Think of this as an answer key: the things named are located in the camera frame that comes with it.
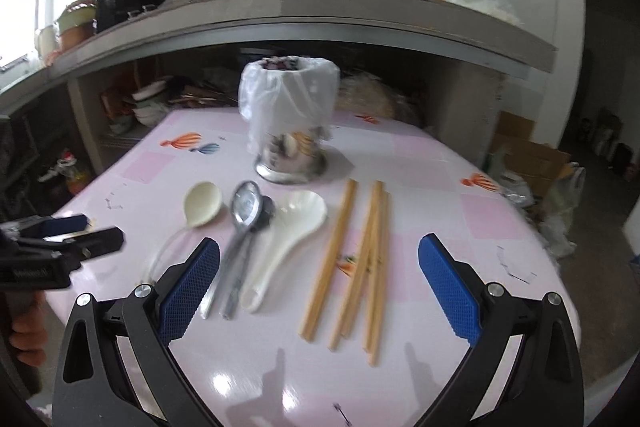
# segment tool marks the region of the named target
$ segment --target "person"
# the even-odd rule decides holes
[[[44,346],[47,343],[47,330],[44,327],[45,301],[44,291],[37,291],[33,296],[33,303],[29,309],[15,317],[12,323],[14,331],[9,337],[9,343],[20,350],[17,358],[21,362],[33,367],[40,367],[46,360]]]

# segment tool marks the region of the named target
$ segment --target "pink and white tabletop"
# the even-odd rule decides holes
[[[81,293],[100,300],[132,291],[154,252],[184,225],[182,200],[196,182],[214,182],[225,202],[244,180],[255,180],[276,202],[284,192],[300,188],[259,178],[246,149],[247,131],[236,110],[172,112],[58,213],[84,213],[98,229],[116,226],[126,236],[120,253],[85,263],[72,274],[71,288],[47,293],[63,322]],[[226,321],[217,303],[208,319],[196,314],[183,338],[169,346],[225,425],[342,426],[337,403],[355,427],[412,426],[468,349],[453,334],[418,266],[418,242],[430,232],[455,259],[471,264],[485,282],[502,283],[512,295],[540,299],[548,291],[558,292],[579,341],[575,308],[547,254],[517,211],[491,190],[490,180],[477,176],[471,163],[397,121],[338,113],[332,133],[325,144],[328,172],[303,187],[325,199],[329,217],[324,227],[283,264],[257,313],[239,309],[234,320]],[[357,250],[373,181],[385,182],[390,193],[389,290],[378,367],[369,367],[362,349],[364,307],[351,338],[342,340],[334,353],[326,347],[348,280],[340,270],[316,341],[309,344],[298,336],[347,178],[357,180],[359,187],[345,254]],[[216,240],[224,253],[233,231],[225,209],[212,223],[181,235],[164,252],[159,273],[184,261],[203,237]],[[258,240],[253,260],[259,258],[260,244]],[[510,275],[505,261],[511,273],[526,277]],[[497,402],[517,346],[512,339],[476,415]],[[144,395],[142,374],[126,349],[124,359]]]

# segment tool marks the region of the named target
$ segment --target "white ceramic spoon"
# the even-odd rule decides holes
[[[162,247],[160,247],[156,252],[156,255],[148,265],[148,269],[146,270],[142,282],[154,283],[152,275],[158,265],[160,256],[176,237],[186,230],[206,225],[218,215],[220,208],[222,207],[222,192],[220,192],[220,189],[211,182],[200,182],[189,189],[189,192],[187,192],[187,195],[184,197],[182,205],[184,208],[184,217],[187,220],[186,225],[170,235],[164,242],[164,245],[162,245]]]
[[[324,200],[310,190],[289,192],[279,201],[271,221],[271,241],[262,262],[252,274],[240,298],[242,308],[258,311],[274,273],[295,245],[318,230],[326,219]]]

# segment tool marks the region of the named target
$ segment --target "blue gripper pad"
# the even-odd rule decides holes
[[[427,235],[418,245],[418,263],[453,332],[475,346],[481,333],[478,303],[440,248]]]
[[[164,347],[181,338],[220,266],[220,248],[209,240],[178,282],[162,300],[158,337]]]
[[[80,232],[86,228],[87,224],[88,220],[84,214],[48,219],[41,224],[40,235],[42,237],[54,237],[63,233]]]

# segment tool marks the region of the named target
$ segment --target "blue hot air balloon print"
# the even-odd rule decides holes
[[[215,151],[220,149],[220,145],[217,143],[206,143],[200,147],[194,147],[193,149],[189,149],[190,152],[201,152],[202,154],[213,154]]]

